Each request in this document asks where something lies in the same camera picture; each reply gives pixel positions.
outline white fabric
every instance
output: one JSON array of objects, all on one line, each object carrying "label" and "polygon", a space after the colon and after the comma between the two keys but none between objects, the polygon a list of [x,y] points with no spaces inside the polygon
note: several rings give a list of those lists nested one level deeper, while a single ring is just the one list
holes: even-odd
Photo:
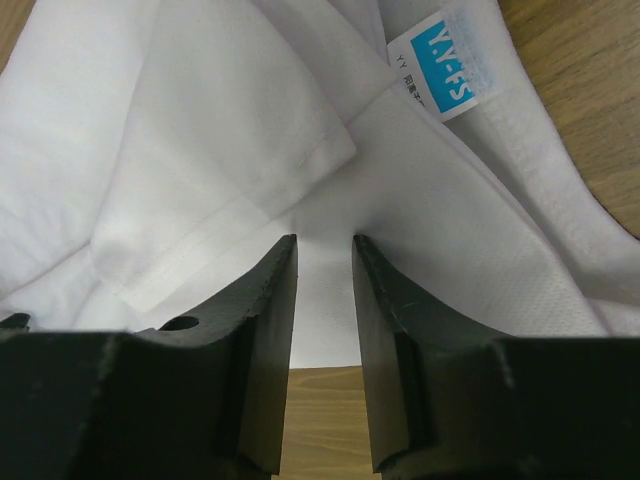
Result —
[{"label": "white fabric", "polygon": [[479,100],[447,126],[527,209],[584,295],[618,305],[597,309],[608,328],[617,334],[637,332],[640,242],[602,208],[580,178],[520,64],[498,5],[485,0],[380,0],[380,7],[388,41],[441,9]]},{"label": "white fabric", "polygon": [[387,43],[385,41],[382,16],[378,0],[328,0],[347,20],[362,38],[387,60]]},{"label": "white fabric", "polygon": [[[157,327],[294,232],[291,364],[355,364],[361,232],[443,301],[509,333],[633,324],[615,299],[585,298],[562,261],[573,257],[539,221],[544,205],[530,216],[522,189],[392,86],[370,46],[380,32],[372,23],[367,44],[366,25],[340,14],[372,18],[370,2],[331,1],[39,0],[0,77],[0,178],[12,178],[0,310],[42,328]],[[502,25],[492,3],[474,4]]]}]

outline clothing tag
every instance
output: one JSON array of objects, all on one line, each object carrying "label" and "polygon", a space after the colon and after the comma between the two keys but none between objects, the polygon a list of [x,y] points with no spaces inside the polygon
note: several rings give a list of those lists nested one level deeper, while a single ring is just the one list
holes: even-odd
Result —
[{"label": "clothing tag", "polygon": [[441,121],[478,104],[440,12],[393,40],[387,51],[409,93]]}]

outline wooden surface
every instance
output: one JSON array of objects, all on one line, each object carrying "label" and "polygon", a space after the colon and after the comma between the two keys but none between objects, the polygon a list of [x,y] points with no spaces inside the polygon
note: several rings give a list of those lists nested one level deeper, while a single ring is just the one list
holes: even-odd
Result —
[{"label": "wooden surface", "polygon": [[[0,0],[0,70],[32,4]],[[500,0],[500,5],[585,182],[640,236],[640,1]],[[376,478],[370,472],[360,369],[292,371],[281,478]]]},{"label": "wooden surface", "polygon": [[371,468],[360,367],[292,370],[280,477],[379,479]]}]

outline blue label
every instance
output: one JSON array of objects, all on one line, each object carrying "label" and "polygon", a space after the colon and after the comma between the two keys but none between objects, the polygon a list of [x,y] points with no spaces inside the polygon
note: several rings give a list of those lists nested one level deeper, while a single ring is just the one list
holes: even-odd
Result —
[{"label": "blue label", "polygon": [[411,46],[441,113],[473,98],[444,21],[411,40]]}]

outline black clamp jaw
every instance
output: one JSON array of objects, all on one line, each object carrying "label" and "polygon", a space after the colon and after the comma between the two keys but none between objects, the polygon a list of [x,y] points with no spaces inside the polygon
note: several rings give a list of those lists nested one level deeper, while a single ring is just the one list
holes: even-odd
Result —
[{"label": "black clamp jaw", "polygon": [[296,238],[160,330],[0,324],[0,478],[269,479],[280,469]]},{"label": "black clamp jaw", "polygon": [[[640,340],[516,339],[366,237],[353,274],[384,480],[640,478]],[[295,236],[160,330],[0,323],[0,479],[267,480],[280,466]]]}]

